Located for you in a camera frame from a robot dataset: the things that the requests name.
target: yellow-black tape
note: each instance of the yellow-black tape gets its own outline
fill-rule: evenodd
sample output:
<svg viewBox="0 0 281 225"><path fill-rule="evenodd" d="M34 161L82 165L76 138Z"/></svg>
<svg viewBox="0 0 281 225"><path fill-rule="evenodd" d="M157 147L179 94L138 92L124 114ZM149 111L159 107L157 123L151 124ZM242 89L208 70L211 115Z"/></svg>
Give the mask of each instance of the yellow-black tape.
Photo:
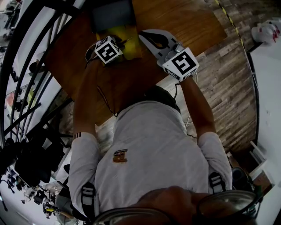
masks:
<svg viewBox="0 0 281 225"><path fill-rule="evenodd" d="M233 23L233 20L230 18L229 14L228 14L227 11L224 9L224 7L219 3L219 1L218 1L218 0L215 0L215 2L216 2L216 3L218 4L218 6L223 10L224 14L225 14L225 15L227 16L227 18L229 19L230 23L232 24L232 26L233 26L234 29L235 29L235 32L236 32L237 36L239 37L239 40L240 40L240 42L241 42L241 44L242 44L242 47L243 47L244 50L245 50L244 41L243 41L243 39L241 38L241 35L240 35L240 33L239 33L238 28L235 26L235 24Z"/></svg>

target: eyeglasses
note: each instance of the eyeglasses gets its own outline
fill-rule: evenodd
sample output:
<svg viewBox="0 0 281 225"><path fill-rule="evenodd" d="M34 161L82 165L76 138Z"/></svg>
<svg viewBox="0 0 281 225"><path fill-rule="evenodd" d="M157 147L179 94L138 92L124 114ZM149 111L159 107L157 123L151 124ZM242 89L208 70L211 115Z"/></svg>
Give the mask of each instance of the eyeglasses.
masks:
<svg viewBox="0 0 281 225"><path fill-rule="evenodd" d="M195 224L226 224L255 219L263 198L253 192L231 190L207 196L197 205ZM133 224L137 219L155 220L155 224L177 224L172 217L160 210L129 207L108 210L100 214L93 225L119 225L120 222Z"/></svg>

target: white cube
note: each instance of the white cube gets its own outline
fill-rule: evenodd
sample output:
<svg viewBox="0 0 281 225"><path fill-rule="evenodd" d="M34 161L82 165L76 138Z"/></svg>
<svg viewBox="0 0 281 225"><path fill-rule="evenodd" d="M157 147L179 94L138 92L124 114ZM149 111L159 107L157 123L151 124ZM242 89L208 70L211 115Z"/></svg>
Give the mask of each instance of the white cube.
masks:
<svg viewBox="0 0 281 225"><path fill-rule="evenodd" d="M186 48L165 62L162 67L166 73L183 81L197 70L199 64L190 49Z"/></svg>
<svg viewBox="0 0 281 225"><path fill-rule="evenodd" d="M105 64L123 54L110 36L96 43L95 53Z"/></svg>

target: person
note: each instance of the person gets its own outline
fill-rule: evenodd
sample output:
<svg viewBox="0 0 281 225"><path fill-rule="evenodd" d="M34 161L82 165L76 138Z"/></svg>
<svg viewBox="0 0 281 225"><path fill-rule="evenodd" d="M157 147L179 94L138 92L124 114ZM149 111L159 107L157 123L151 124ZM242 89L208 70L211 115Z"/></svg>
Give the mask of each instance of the person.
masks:
<svg viewBox="0 0 281 225"><path fill-rule="evenodd" d="M101 157L95 129L98 68L98 60L86 67L74 104L69 172L73 206L98 221L113 218L113 223L108 224L118 225L187 225L195 223L198 210L210 217L236 212L232 207L224 207L229 202L198 209L199 202L217 188L210 176L219 177L220 188L228 193L232 173L211 108L192 76L180 85L197 143L187 136L174 98L164 89L154 87L142 101L118 114L113 143ZM88 204L94 204L90 215L84 207L87 184L95 192L94 203Z"/></svg>

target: backpack strap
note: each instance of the backpack strap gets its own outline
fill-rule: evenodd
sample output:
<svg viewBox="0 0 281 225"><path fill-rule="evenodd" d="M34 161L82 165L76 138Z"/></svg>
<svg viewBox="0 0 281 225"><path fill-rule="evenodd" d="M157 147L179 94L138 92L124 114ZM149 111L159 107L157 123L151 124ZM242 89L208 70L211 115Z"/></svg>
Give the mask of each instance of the backpack strap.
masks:
<svg viewBox="0 0 281 225"><path fill-rule="evenodd" d="M211 173L209 175L209 183L211 188L213 189L213 194L226 191L225 182L223 181L219 173Z"/></svg>
<svg viewBox="0 0 281 225"><path fill-rule="evenodd" d="M86 183L82 187L81 202L84 214L93 221L95 218L94 213L94 197L96 195L96 189L93 184Z"/></svg>

